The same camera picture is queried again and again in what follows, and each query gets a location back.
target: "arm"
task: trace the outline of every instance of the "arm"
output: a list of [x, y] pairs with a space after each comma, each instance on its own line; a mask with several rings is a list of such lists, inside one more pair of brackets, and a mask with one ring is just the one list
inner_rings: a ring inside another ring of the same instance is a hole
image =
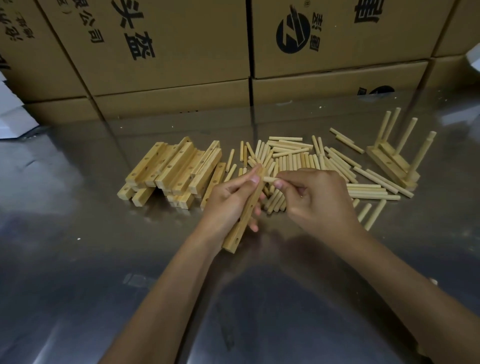
[[480, 363], [480, 319], [360, 225], [338, 173], [300, 170], [277, 177], [289, 216], [373, 286], [435, 363]]
[[[100, 364], [175, 362], [210, 264], [260, 180], [255, 172], [253, 169], [214, 188], [195, 231], [180, 247]], [[259, 206], [255, 213], [260, 214]], [[254, 219], [249, 226], [258, 231]]]

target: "fingernail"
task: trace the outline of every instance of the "fingernail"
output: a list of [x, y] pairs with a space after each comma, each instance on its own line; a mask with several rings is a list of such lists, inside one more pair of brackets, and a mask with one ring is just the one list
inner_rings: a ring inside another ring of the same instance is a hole
[[260, 181], [260, 176], [258, 174], [254, 174], [250, 177], [250, 181], [252, 181], [253, 183], [258, 183]]

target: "stainless steel tabletop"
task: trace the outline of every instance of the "stainless steel tabletop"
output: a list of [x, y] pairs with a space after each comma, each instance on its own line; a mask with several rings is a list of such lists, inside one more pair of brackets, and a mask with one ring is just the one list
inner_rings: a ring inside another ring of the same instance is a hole
[[[480, 94], [413, 93], [311, 100], [39, 130], [0, 142], [0, 363], [96, 363], [198, 222], [157, 191], [143, 208], [117, 198], [156, 141], [273, 134], [373, 143], [403, 107], [392, 143], [419, 118], [403, 155], [438, 135], [410, 200], [389, 202], [371, 232], [480, 315]], [[180, 363], [420, 363], [415, 341], [376, 292], [285, 213], [261, 216], [237, 253], [221, 252], [191, 317]]]

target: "brown cardboard box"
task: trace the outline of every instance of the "brown cardboard box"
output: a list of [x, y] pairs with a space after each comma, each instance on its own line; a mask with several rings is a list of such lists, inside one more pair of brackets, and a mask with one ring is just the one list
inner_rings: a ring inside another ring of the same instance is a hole
[[250, 75], [244, 0], [39, 3], [95, 96]]
[[479, 0], [458, 0], [445, 24], [433, 56], [466, 54], [480, 43], [479, 17]]
[[248, 80], [95, 97], [106, 120], [249, 106]]
[[420, 88], [453, 90], [480, 80], [465, 56], [431, 58]]
[[23, 101], [86, 96], [34, 1], [0, 3], [0, 71]]
[[258, 105], [321, 97], [415, 90], [426, 67], [427, 62], [418, 61], [253, 80], [253, 103]]
[[253, 0], [254, 75], [277, 77], [430, 57], [453, 3]]
[[92, 101], [86, 97], [36, 102], [24, 107], [38, 123], [43, 125], [101, 120], [101, 116], [96, 111]]

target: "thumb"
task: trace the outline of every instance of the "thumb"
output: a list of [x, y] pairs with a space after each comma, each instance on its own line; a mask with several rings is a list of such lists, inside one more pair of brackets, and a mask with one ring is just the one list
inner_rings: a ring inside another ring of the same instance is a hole
[[260, 176], [254, 174], [250, 179], [245, 182], [235, 193], [234, 195], [238, 196], [243, 202], [246, 202], [250, 195], [255, 191], [260, 182]]
[[300, 202], [301, 196], [293, 184], [284, 180], [276, 180], [273, 182], [273, 185], [285, 195], [287, 204], [295, 205]]

